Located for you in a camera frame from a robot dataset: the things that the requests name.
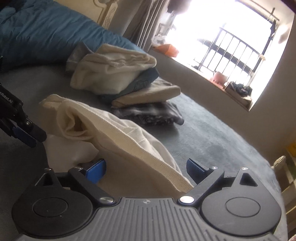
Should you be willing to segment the pink flower pot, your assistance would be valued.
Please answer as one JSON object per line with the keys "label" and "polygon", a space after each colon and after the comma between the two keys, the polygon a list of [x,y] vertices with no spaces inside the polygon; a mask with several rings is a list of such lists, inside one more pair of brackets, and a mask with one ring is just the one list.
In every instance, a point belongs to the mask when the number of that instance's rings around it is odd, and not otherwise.
{"label": "pink flower pot", "polygon": [[224,85],[227,82],[227,76],[225,76],[219,71],[216,71],[213,74],[212,81],[215,82],[216,84]]}

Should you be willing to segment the orange box on windowsill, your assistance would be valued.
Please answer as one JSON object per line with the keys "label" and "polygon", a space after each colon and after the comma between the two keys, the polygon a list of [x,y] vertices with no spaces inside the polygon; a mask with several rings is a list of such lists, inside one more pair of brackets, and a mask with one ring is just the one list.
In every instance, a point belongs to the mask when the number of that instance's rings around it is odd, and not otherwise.
{"label": "orange box on windowsill", "polygon": [[159,46],[154,46],[153,49],[159,53],[162,53],[168,57],[177,57],[179,51],[171,44],[162,44]]}

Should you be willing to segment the dark blue folded garment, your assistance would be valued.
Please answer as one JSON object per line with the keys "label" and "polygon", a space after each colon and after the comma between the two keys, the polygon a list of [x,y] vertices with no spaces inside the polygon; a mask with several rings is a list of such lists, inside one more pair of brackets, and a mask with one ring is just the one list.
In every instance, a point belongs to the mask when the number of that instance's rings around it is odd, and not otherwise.
{"label": "dark blue folded garment", "polygon": [[121,96],[149,87],[151,83],[153,83],[158,77],[159,72],[157,71],[157,69],[155,67],[149,68],[141,72],[140,75],[138,75],[138,77],[135,78],[135,80],[133,80],[124,90],[122,90],[118,94],[100,95],[99,99],[104,103],[110,104],[113,100]]}

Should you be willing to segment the cream bed footboard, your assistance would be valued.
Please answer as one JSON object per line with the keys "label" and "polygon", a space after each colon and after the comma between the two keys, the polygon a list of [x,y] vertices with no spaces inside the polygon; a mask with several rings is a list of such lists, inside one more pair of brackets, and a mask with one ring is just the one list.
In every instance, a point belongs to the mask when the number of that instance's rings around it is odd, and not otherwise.
{"label": "cream bed footboard", "polygon": [[271,167],[281,188],[287,223],[291,224],[295,221],[295,161],[281,156]]}

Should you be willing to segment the cream carved headboard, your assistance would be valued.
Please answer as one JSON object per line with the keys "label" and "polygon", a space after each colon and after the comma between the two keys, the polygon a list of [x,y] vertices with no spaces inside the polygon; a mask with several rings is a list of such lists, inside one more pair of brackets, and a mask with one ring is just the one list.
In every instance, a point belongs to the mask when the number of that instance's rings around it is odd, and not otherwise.
{"label": "cream carved headboard", "polygon": [[97,0],[57,0],[57,3],[77,11],[105,29],[108,29],[117,11],[117,0],[102,3]]}

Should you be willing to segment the blue quilted duvet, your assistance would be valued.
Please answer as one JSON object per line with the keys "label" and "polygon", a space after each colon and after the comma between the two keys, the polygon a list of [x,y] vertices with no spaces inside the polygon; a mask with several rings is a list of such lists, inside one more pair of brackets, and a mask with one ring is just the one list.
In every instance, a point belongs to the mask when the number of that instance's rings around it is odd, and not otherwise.
{"label": "blue quilted duvet", "polygon": [[1,10],[1,71],[64,63],[83,42],[140,51],[128,39],[55,1],[11,1]]}

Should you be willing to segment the cream folded knit sweater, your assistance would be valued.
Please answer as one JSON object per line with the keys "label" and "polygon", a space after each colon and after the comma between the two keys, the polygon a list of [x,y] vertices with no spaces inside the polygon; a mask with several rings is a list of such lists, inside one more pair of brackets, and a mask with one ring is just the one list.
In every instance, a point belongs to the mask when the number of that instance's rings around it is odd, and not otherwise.
{"label": "cream folded knit sweater", "polygon": [[103,44],[96,52],[79,43],[66,63],[70,86],[96,95],[118,94],[141,72],[156,67],[155,57],[142,51]]}

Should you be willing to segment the black white plaid garment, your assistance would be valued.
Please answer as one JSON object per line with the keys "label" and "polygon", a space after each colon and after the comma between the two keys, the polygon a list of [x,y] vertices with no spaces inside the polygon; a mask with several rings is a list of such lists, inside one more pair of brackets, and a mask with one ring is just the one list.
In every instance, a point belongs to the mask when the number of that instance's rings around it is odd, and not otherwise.
{"label": "black white plaid garment", "polygon": [[184,124],[184,118],[177,106],[169,101],[112,107],[111,112],[118,118],[131,120],[140,126],[163,126]]}

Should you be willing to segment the black metal window railing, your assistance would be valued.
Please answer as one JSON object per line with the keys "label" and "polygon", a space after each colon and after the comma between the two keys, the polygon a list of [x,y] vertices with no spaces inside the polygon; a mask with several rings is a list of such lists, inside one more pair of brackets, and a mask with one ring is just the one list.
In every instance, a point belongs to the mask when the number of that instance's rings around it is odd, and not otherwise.
{"label": "black metal window railing", "polygon": [[263,63],[280,19],[242,1],[219,2],[201,13],[192,67],[247,83]]}

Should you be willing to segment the tray of dark items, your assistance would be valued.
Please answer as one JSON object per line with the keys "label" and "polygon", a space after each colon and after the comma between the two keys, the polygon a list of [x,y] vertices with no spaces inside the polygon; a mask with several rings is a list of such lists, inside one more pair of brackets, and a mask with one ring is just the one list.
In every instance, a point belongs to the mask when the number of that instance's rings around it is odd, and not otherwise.
{"label": "tray of dark items", "polygon": [[251,93],[252,88],[233,81],[228,82],[225,86],[225,91],[232,96],[238,103],[249,109],[252,103]]}

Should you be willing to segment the cream white sweatshirt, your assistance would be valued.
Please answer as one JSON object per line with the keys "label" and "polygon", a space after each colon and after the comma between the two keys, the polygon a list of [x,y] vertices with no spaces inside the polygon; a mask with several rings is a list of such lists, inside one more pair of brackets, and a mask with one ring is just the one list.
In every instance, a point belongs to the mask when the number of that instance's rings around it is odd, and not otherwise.
{"label": "cream white sweatshirt", "polygon": [[192,189],[166,147],[133,121],[52,94],[40,102],[40,123],[56,172],[103,158],[97,186],[116,198],[179,198]]}

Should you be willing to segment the beige folded garment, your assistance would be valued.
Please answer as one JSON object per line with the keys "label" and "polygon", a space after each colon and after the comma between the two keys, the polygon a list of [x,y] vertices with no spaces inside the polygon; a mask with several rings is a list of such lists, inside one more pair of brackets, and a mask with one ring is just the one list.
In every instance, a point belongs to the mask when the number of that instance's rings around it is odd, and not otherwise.
{"label": "beige folded garment", "polygon": [[161,78],[157,78],[148,87],[123,95],[111,102],[112,106],[122,108],[125,106],[165,102],[181,94],[178,85],[174,85]]}

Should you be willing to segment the grey window curtain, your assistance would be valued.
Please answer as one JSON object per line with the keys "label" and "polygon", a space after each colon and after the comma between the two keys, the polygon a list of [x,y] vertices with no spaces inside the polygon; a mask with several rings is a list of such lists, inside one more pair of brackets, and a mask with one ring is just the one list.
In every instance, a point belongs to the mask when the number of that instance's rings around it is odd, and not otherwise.
{"label": "grey window curtain", "polygon": [[119,1],[109,30],[149,51],[169,1]]}

